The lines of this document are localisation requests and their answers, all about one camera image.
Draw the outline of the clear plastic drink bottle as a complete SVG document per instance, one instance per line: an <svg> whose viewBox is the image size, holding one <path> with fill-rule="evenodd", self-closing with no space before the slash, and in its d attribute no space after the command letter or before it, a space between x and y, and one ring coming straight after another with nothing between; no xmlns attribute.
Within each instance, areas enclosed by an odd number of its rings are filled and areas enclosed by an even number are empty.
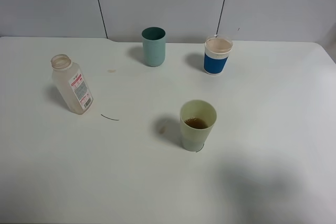
<svg viewBox="0 0 336 224"><path fill-rule="evenodd" d="M93 96L80 66L67 55L51 59L52 79L72 113L82 115L93 103Z"/></svg>

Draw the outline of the blue sleeved paper cup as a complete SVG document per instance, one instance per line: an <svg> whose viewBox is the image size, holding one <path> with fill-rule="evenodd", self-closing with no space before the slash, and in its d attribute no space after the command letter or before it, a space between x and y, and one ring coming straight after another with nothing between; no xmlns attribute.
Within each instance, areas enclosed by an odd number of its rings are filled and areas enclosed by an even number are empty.
<svg viewBox="0 0 336 224"><path fill-rule="evenodd" d="M210 75L220 74L233 48L233 42L223 36L214 35L206 39L204 43L203 68Z"/></svg>

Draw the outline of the pale green plastic cup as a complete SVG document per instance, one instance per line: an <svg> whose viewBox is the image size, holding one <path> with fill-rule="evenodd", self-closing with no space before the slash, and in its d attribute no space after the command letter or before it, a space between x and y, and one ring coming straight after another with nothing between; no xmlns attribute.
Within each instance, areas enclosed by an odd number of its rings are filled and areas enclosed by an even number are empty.
<svg viewBox="0 0 336 224"><path fill-rule="evenodd" d="M182 145L187 151L200 151L209 136L215 122L217 112L208 102L190 100L180 109L180 129Z"/></svg>

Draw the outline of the teal plastic cup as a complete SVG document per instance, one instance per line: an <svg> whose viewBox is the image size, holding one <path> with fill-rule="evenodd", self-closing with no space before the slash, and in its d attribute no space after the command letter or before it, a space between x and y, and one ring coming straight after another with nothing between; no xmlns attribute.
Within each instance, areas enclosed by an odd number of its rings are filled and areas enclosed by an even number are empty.
<svg viewBox="0 0 336 224"><path fill-rule="evenodd" d="M142 31L144 61L147 66L158 67L165 60L166 32L160 27L149 27Z"/></svg>

